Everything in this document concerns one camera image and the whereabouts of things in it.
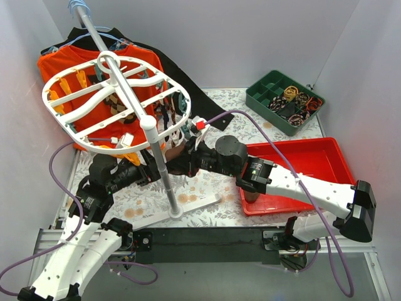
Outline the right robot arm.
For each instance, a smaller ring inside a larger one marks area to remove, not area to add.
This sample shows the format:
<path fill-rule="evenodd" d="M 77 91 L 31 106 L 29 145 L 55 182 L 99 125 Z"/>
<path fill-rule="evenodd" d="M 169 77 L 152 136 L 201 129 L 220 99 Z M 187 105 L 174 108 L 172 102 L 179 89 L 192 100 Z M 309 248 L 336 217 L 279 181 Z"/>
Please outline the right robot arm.
<path fill-rule="evenodd" d="M 339 184 L 294 174 L 249 155 L 247 146 L 232 135 L 219 138 L 213 148 L 192 137 L 169 149 L 165 157 L 170 174 L 193 177 L 203 169 L 235 178 L 245 194 L 282 196 L 313 205 L 314 215 L 287 221 L 279 241 L 288 248 L 295 250 L 324 236 L 342 235 L 360 243 L 373 240 L 377 203 L 369 182 Z"/>

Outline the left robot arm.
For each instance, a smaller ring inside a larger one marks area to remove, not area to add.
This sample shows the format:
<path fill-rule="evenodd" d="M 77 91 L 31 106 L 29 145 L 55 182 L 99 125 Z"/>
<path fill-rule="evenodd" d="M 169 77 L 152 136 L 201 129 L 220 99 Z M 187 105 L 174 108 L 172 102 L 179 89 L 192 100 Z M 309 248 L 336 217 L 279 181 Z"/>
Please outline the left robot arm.
<path fill-rule="evenodd" d="M 153 156 L 146 150 L 141 154 L 144 163 L 94 156 L 89 174 L 78 185 L 58 244 L 39 277 L 20 290 L 18 300 L 81 300 L 108 257 L 131 248 L 133 226 L 118 218 L 107 223 L 103 219 L 114 204 L 114 193 L 131 184 L 144 186 L 160 179 Z"/>

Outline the dark patterned socks on hanger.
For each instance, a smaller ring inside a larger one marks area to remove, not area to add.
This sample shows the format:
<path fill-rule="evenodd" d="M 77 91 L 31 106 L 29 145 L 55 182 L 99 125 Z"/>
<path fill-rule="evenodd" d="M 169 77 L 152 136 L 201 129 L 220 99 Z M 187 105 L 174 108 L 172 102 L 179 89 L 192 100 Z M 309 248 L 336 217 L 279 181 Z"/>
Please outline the dark patterned socks on hanger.
<path fill-rule="evenodd" d="M 163 100 L 154 104 L 154 112 L 157 121 L 161 122 L 159 130 L 167 130 L 175 125 L 187 110 L 187 99 L 182 92 L 174 92 L 167 95 Z"/>

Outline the white oval clip hanger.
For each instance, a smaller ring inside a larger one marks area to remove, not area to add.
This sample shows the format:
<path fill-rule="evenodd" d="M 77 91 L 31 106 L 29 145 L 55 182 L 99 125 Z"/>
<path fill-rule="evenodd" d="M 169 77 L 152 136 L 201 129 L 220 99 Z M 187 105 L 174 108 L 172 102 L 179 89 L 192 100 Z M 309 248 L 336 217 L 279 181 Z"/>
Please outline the white oval clip hanger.
<path fill-rule="evenodd" d="M 121 156 L 163 142 L 189 118 L 189 93 L 166 73 L 155 55 L 127 50 L 86 51 L 67 46 L 42 56 L 42 99 L 49 113 L 82 149 Z M 181 93 L 182 118 L 146 139 L 140 119 L 157 123 L 155 108 Z"/>

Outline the black garment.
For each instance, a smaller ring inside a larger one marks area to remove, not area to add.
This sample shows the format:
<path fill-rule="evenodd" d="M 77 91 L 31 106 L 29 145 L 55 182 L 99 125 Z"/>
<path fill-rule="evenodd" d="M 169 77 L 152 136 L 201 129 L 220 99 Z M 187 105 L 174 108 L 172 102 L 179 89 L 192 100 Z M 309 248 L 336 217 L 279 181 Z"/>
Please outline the black garment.
<path fill-rule="evenodd" d="M 129 38 L 125 37 L 116 28 L 107 31 L 106 34 L 110 35 L 110 37 L 103 36 L 102 40 L 108 48 L 112 48 L 112 46 L 117 43 L 117 40 L 125 40 L 135 46 L 153 51 L 158 56 L 164 73 L 175 80 L 177 83 L 182 85 L 189 93 L 192 102 L 192 115 L 197 115 L 206 120 L 210 120 L 213 117 L 225 112 L 223 108 L 218 106 L 218 104 L 216 104 L 211 98 L 209 98 L 205 94 L 205 92 L 161 50 L 153 46 L 140 43 L 138 41 L 132 41 Z M 71 43 L 73 46 L 84 50 L 96 51 L 98 49 L 86 29 L 73 28 L 70 31 L 67 40 L 59 44 L 55 44 L 54 47 L 60 48 L 62 46 L 66 46 L 68 43 Z"/>

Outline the white stand base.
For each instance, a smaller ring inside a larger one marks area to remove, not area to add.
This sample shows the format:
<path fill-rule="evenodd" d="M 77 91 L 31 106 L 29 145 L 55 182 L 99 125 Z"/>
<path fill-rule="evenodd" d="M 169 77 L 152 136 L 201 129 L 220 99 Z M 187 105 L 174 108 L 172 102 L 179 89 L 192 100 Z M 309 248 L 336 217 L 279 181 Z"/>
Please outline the white stand base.
<path fill-rule="evenodd" d="M 219 194 L 214 194 L 213 196 L 208 196 L 200 201 L 196 201 L 194 203 L 178 205 L 178 212 L 174 213 L 172 209 L 168 209 L 167 211 L 155 213 L 151 217 L 142 218 L 139 221 L 135 221 L 133 223 L 133 230 L 141 230 L 144 228 L 148 228 L 154 224 L 166 221 L 168 219 L 172 220 L 180 220 L 184 214 L 192 213 L 198 209 L 203 209 L 208 206 L 215 205 L 221 202 L 221 196 Z"/>

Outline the silver stand pole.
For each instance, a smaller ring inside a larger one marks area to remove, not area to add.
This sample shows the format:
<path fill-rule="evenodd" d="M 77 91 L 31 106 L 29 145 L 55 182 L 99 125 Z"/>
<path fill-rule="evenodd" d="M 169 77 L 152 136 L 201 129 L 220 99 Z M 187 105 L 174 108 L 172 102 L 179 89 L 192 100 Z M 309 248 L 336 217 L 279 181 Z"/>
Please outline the silver stand pole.
<path fill-rule="evenodd" d="M 167 199 L 170 203 L 170 209 L 172 209 L 172 211 L 176 213 L 178 212 L 178 204 L 172 190 L 167 166 L 165 164 L 160 148 L 158 133 L 156 129 L 156 119 L 146 114 L 137 96 L 134 94 L 131 86 L 128 84 L 127 79 L 120 71 L 117 59 L 113 56 L 114 53 L 109 50 L 105 50 L 101 51 L 100 54 L 102 56 L 102 59 L 104 59 L 108 65 L 108 68 L 110 70 L 110 79 L 116 82 L 118 85 L 117 92 L 121 92 L 121 94 L 119 95 L 120 99 L 122 101 L 126 100 L 128 102 L 126 104 L 126 108 L 132 108 L 138 119 L 140 120 L 140 126 L 145 133 L 147 142 L 150 144 L 158 170 L 161 175 L 161 180 L 165 186 Z"/>

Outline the brown argyle sock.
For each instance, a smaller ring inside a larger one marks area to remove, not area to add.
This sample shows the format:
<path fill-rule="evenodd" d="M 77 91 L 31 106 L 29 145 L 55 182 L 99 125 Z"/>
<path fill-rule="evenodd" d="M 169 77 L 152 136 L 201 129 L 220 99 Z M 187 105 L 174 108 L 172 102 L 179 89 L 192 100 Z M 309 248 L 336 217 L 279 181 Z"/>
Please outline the brown argyle sock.
<path fill-rule="evenodd" d="M 88 75 L 87 76 L 89 82 L 94 85 L 106 80 L 106 76 L 104 74 L 101 75 Z M 106 117 L 111 117 L 112 115 L 119 114 L 126 110 L 126 106 L 122 103 L 116 93 L 110 94 L 106 98 L 103 99 L 102 103 L 99 105 L 102 109 L 103 115 Z M 123 118 L 119 120 L 122 124 L 132 124 L 137 120 L 137 116 L 135 113 L 125 115 Z"/>

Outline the floral rolled sock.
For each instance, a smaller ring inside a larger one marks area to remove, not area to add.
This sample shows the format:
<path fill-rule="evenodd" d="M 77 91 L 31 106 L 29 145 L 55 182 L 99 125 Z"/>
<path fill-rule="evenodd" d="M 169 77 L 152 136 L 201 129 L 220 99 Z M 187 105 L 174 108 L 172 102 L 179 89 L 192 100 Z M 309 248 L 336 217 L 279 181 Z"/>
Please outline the floral rolled sock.
<path fill-rule="evenodd" d="M 286 106 L 286 104 L 287 104 L 287 100 L 284 97 L 277 96 L 277 97 L 274 97 L 270 101 L 270 103 L 268 105 L 268 109 L 270 109 L 270 111 L 272 111 L 274 113 L 277 113 L 280 110 L 282 110 Z"/>

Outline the green compartment box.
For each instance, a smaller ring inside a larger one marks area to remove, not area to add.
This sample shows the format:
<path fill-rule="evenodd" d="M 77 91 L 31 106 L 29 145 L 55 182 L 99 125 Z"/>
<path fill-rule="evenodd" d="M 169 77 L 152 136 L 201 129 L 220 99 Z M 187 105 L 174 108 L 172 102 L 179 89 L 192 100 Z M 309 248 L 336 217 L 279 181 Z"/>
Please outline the green compartment box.
<path fill-rule="evenodd" d="M 246 106 L 288 136 L 297 134 L 325 103 L 323 97 L 278 70 L 246 90 Z"/>

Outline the yellow rolled sock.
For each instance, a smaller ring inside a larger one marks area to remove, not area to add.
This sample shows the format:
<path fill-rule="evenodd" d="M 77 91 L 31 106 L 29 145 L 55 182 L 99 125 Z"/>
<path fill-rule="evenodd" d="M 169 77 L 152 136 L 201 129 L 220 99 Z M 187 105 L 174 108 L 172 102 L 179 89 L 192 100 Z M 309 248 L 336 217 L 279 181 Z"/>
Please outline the yellow rolled sock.
<path fill-rule="evenodd" d="M 287 100 L 287 102 L 291 102 L 298 94 L 299 89 L 294 85 L 290 85 L 284 89 L 283 97 Z"/>

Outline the red plastic tray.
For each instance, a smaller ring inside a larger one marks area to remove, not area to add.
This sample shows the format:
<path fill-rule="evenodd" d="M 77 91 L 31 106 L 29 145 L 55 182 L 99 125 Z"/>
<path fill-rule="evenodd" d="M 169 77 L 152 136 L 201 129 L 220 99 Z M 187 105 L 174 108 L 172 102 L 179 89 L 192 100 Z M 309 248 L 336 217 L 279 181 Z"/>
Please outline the red plastic tray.
<path fill-rule="evenodd" d="M 274 162 L 266 194 L 249 204 L 241 196 L 248 216 L 312 210 L 313 205 L 346 218 L 355 192 L 355 180 L 334 138 L 288 140 L 270 145 L 249 144 L 251 156 Z"/>

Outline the orange rolled sock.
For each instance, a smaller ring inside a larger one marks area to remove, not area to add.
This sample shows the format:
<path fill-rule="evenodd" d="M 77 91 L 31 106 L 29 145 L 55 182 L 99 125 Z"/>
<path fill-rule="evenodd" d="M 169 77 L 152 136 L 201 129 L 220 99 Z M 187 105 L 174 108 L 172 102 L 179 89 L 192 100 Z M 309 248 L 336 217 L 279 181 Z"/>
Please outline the orange rolled sock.
<path fill-rule="evenodd" d="M 306 110 L 309 112 L 315 112 L 317 111 L 321 106 L 323 105 L 322 99 L 318 97 L 311 97 L 307 104 L 306 104 Z"/>

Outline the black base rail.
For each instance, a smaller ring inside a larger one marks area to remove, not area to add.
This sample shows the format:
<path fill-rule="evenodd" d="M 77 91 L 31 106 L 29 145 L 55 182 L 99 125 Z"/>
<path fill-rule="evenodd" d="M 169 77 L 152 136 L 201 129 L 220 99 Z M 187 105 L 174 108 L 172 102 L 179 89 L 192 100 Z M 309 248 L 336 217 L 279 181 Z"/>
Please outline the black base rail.
<path fill-rule="evenodd" d="M 153 263 L 239 263 L 279 265 L 267 249 L 272 227 L 145 228 L 133 233 L 136 260 Z"/>

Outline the aluminium frame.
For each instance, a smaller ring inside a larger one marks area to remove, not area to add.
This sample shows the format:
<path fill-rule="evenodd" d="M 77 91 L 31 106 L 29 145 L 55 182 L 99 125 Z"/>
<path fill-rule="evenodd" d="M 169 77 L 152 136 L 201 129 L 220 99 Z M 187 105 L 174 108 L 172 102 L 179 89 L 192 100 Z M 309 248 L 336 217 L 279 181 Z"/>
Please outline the aluminium frame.
<path fill-rule="evenodd" d="M 112 202 L 110 193 L 87 186 L 81 197 L 88 210 L 81 222 L 71 210 L 58 245 L 34 283 L 23 288 L 19 300 L 79 300 L 95 273 L 108 264 L 117 250 L 132 250 L 135 264 L 201 263 L 243 261 L 245 256 L 263 255 L 268 265 L 279 263 L 281 251 L 294 250 L 301 262 L 290 271 L 300 273 L 311 266 L 306 251 L 318 250 L 320 239 L 328 248 L 342 235 L 369 243 L 377 207 L 371 185 L 366 181 L 338 184 L 297 174 L 291 166 L 280 166 L 258 157 L 213 153 L 190 162 L 192 167 L 234 176 L 244 192 L 291 198 L 312 204 L 316 213 L 291 217 L 278 231 L 262 228 L 173 228 L 150 231 L 149 224 L 132 226 L 120 219 L 102 222 L 95 202 Z"/>

